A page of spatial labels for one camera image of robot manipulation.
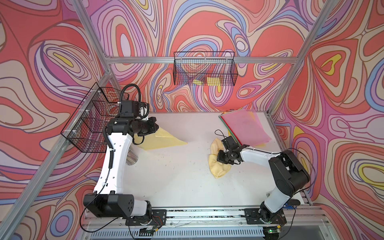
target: black wire basket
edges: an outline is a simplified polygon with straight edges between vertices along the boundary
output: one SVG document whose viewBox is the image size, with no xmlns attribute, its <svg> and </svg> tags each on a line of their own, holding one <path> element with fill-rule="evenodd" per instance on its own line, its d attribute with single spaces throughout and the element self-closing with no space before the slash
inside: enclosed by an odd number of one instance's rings
<svg viewBox="0 0 384 240">
<path fill-rule="evenodd" d="M 234 86 L 238 76 L 233 51 L 174 52 L 175 85 Z"/>
<path fill-rule="evenodd" d="M 81 152 L 106 152 L 107 143 L 103 137 L 103 128 L 119 112 L 120 93 L 121 90 L 115 88 L 101 88 L 98 86 L 74 127 L 67 129 L 69 122 L 73 119 L 81 104 L 72 114 L 61 134 Z M 127 93 L 124 93 L 124 99 L 127 99 L 128 96 Z"/>
</svg>

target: yellow towel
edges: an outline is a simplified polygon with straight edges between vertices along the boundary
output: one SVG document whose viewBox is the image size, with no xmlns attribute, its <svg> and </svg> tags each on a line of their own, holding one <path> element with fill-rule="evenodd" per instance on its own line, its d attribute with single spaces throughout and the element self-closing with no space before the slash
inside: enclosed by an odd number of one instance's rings
<svg viewBox="0 0 384 240">
<path fill-rule="evenodd" d="M 137 135 L 135 135 L 136 143 L 140 143 L 141 140 L 142 137 L 138 137 Z M 180 146 L 185 144 L 187 143 L 175 138 L 174 136 L 172 136 L 172 134 L 159 127 L 159 129 L 155 133 L 145 136 L 144 142 L 138 145 L 138 147 L 141 147 L 144 150 L 151 150 L 164 147 Z"/>
<path fill-rule="evenodd" d="M 231 170 L 230 164 L 222 164 L 217 161 L 217 154 L 219 150 L 224 151 L 224 145 L 218 138 L 215 138 L 211 144 L 211 154 L 208 158 L 209 169 L 215 178 L 220 178 Z"/>
</svg>

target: pink sheet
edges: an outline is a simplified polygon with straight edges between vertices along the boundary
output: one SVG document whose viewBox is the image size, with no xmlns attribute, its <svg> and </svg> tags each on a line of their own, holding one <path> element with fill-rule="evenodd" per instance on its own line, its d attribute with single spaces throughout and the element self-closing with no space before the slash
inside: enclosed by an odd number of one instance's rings
<svg viewBox="0 0 384 240">
<path fill-rule="evenodd" d="M 264 131 L 257 113 L 252 110 L 237 110 L 223 114 L 222 118 L 240 144 L 256 147 L 271 140 Z"/>
</svg>

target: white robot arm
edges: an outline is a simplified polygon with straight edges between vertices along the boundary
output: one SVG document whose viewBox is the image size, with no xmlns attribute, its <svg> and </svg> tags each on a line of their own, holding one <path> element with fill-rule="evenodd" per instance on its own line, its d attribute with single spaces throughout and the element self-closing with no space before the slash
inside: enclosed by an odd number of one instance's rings
<svg viewBox="0 0 384 240">
<path fill-rule="evenodd" d="M 220 150 L 217 161 L 223 164 L 253 162 L 270 168 L 276 187 L 267 199 L 260 204 L 260 220 L 268 223 L 276 213 L 296 194 L 311 178 L 296 156 L 289 150 L 280 153 L 268 153 L 250 149 L 248 145 L 239 145 L 232 136 L 222 140 L 226 152 Z"/>
<path fill-rule="evenodd" d="M 156 118 L 148 118 L 148 105 L 140 101 L 140 89 L 135 84 L 125 86 L 136 87 L 139 101 L 122 100 L 120 98 L 119 114 L 112 118 L 103 129 L 107 142 L 107 153 L 99 180 L 93 194 L 84 196 L 83 204 L 96 217 L 140 217 L 151 220 L 151 204 L 149 201 L 135 200 L 132 194 L 123 194 L 122 179 L 129 147 L 134 142 L 134 134 L 142 136 L 154 133 L 159 126 Z"/>
</svg>

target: white table surface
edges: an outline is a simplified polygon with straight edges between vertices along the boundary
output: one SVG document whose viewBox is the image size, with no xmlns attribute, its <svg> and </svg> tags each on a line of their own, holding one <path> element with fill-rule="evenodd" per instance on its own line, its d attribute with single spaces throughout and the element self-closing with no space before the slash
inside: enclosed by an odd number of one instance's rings
<svg viewBox="0 0 384 240">
<path fill-rule="evenodd" d="M 209 170 L 210 145 L 220 129 L 228 131 L 220 113 L 154 113 L 156 123 L 173 136 L 188 142 L 183 146 L 145 151 L 132 145 L 139 160 L 125 165 L 124 193 L 149 200 L 152 207 L 201 207 L 260 205 L 275 187 L 270 169 L 254 163 L 233 165 L 215 179 Z M 272 138 L 262 150 L 279 152 L 279 146 L 264 113 L 258 113 L 265 132 Z"/>
</svg>

